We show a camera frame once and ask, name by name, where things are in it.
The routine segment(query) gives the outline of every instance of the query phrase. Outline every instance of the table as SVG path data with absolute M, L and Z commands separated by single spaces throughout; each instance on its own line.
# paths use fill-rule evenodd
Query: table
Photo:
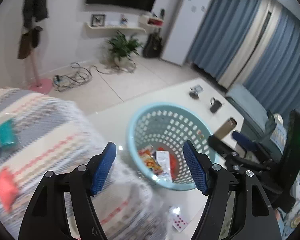
M 195 85 L 200 85 L 203 88 L 203 92 L 199 94 L 198 100 L 192 99 L 189 96 L 190 87 L 194 87 Z M 215 114 L 212 114 L 209 110 L 211 106 L 210 99 L 212 97 L 223 104 Z M 88 116 L 88 120 L 106 140 L 116 144 L 117 154 L 123 154 L 123 152 L 127 151 L 126 132 L 133 114 L 141 107 L 155 102 L 169 102 L 188 108 L 204 120 L 213 133 L 229 117 L 233 117 L 237 122 L 237 126 L 234 130 L 240 131 L 242 128 L 243 116 L 223 97 L 222 94 L 201 78 L 196 78 L 133 98 L 101 112 L 91 114 Z M 236 145 L 236 141 L 232 139 L 230 134 L 228 134 L 223 141 L 231 148 L 234 148 Z M 216 157 L 216 163 L 224 165 L 224 162 L 225 160 L 220 155 Z M 178 233 L 173 229 L 173 240 L 191 239 L 208 197 L 204 196 L 202 192 L 197 189 L 189 191 L 172 191 L 155 187 L 154 190 L 170 205 L 180 207 L 180 212 L 191 220 L 190 224 L 181 233 Z

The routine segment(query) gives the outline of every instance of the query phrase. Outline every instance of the picture frame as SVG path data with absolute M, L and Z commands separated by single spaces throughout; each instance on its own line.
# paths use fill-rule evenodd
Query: picture frame
M 106 15 L 105 14 L 92 14 L 91 15 L 91 27 L 105 26 Z

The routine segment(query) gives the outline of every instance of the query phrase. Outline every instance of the metal screw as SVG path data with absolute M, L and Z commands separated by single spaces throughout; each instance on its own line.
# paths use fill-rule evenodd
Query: metal screw
M 212 168 L 215 170 L 215 171 L 220 171 L 221 170 L 221 166 L 219 164 L 213 164 L 212 165 Z
M 246 171 L 246 174 L 249 176 L 249 177 L 252 177 L 254 174 L 252 171 Z
M 85 171 L 87 169 L 87 166 L 86 165 L 80 165 L 78 167 L 78 171 Z
M 53 172 L 52 172 L 52 171 L 47 171 L 46 174 L 45 174 L 45 176 L 46 176 L 47 178 L 50 178 L 52 175 L 53 175 Z

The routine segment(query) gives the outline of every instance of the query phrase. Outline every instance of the black cup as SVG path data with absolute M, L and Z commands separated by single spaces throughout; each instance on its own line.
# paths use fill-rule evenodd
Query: black cup
M 222 106 L 222 103 L 220 101 L 216 100 L 215 98 L 211 98 L 210 103 L 211 103 L 210 111 L 213 114 L 215 114 L 219 110 L 219 108 Z

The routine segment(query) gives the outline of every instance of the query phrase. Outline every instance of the refrigerator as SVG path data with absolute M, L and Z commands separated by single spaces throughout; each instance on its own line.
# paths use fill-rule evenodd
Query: refrigerator
M 182 65 L 204 20 L 212 0 L 183 0 L 168 40 L 163 60 Z

